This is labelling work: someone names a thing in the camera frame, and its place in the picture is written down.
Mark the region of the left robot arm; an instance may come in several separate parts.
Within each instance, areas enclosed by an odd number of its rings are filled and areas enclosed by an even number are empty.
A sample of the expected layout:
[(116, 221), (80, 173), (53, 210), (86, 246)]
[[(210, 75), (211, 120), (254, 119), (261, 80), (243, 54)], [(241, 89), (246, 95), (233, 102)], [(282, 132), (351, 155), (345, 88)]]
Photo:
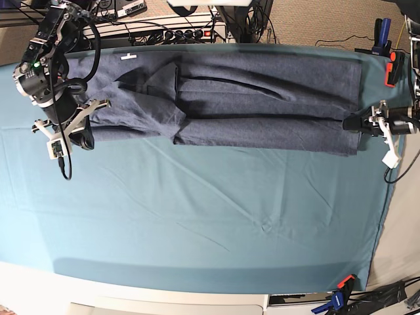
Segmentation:
[(402, 52), (392, 52), (385, 70), (385, 85), (394, 87), (402, 79), (403, 66), (408, 67), (408, 86), (411, 104), (399, 108), (390, 108), (385, 101), (351, 114), (343, 121), (346, 131), (358, 131), (373, 137), (414, 134), (419, 130), (419, 2), (395, 1), (404, 15), (406, 29), (410, 39), (410, 60)]

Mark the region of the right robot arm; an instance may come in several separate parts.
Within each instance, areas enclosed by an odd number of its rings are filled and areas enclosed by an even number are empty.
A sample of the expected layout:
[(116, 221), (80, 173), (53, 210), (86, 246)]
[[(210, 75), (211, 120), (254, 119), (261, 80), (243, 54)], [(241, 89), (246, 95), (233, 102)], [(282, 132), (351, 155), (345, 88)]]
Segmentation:
[[(32, 131), (42, 131), (57, 147), (95, 147), (87, 111), (90, 105), (83, 102), (100, 61), (100, 35), (93, 13), (97, 5), (97, 1), (51, 1), (12, 75), (20, 94), (47, 116), (37, 120)], [(87, 75), (70, 78), (66, 55), (75, 48), (85, 27), (94, 33), (93, 65)]]

